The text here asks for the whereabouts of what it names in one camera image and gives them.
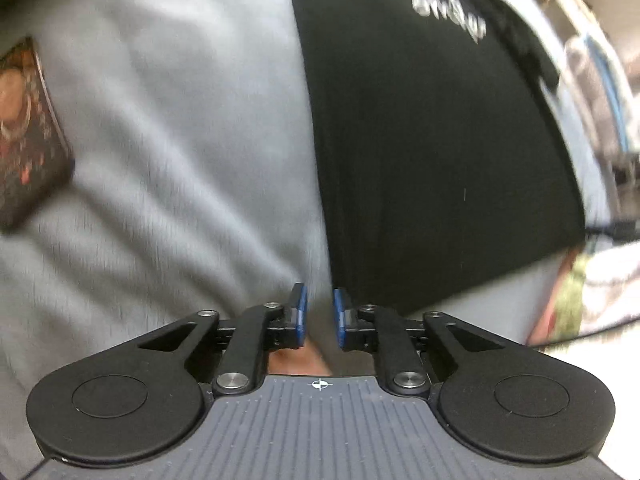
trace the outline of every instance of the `hand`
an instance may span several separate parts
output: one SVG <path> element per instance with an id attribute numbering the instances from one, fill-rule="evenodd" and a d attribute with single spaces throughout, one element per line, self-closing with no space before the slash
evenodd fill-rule
<path id="1" fill-rule="evenodd" d="M 269 355 L 269 373 L 276 375 L 327 376 L 331 370 L 308 339 L 298 350 L 283 349 Z"/>

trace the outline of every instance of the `round pad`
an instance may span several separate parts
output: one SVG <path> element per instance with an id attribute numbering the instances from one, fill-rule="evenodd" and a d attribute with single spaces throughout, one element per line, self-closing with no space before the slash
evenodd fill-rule
<path id="1" fill-rule="evenodd" d="M 615 408 L 596 377 L 527 348 L 469 353 L 438 410 L 464 442 L 514 462 L 565 462 L 596 449 Z"/>
<path id="2" fill-rule="evenodd" d="M 145 383 L 124 375 L 90 379 L 78 386 L 72 398 L 76 410 L 97 418 L 129 415 L 145 401 Z"/>
<path id="3" fill-rule="evenodd" d="M 542 417 L 564 410 L 569 394 L 562 384 L 539 375 L 516 375 L 500 381 L 495 400 L 516 415 Z"/>
<path id="4" fill-rule="evenodd" d="M 104 352 L 41 380 L 27 419 L 45 455 L 118 465 L 161 452 L 193 429 L 198 383 L 170 352 Z"/>

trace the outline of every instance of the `metal screw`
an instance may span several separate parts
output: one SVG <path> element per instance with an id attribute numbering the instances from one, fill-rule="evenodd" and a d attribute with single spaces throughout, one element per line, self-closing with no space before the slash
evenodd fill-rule
<path id="1" fill-rule="evenodd" d="M 418 372 L 400 372 L 394 377 L 394 382 L 401 388 L 420 388 L 426 381 L 425 376 Z"/>
<path id="2" fill-rule="evenodd" d="M 249 377 L 238 372 L 229 372 L 219 375 L 216 382 L 220 388 L 224 388 L 225 390 L 237 390 L 249 384 Z"/>

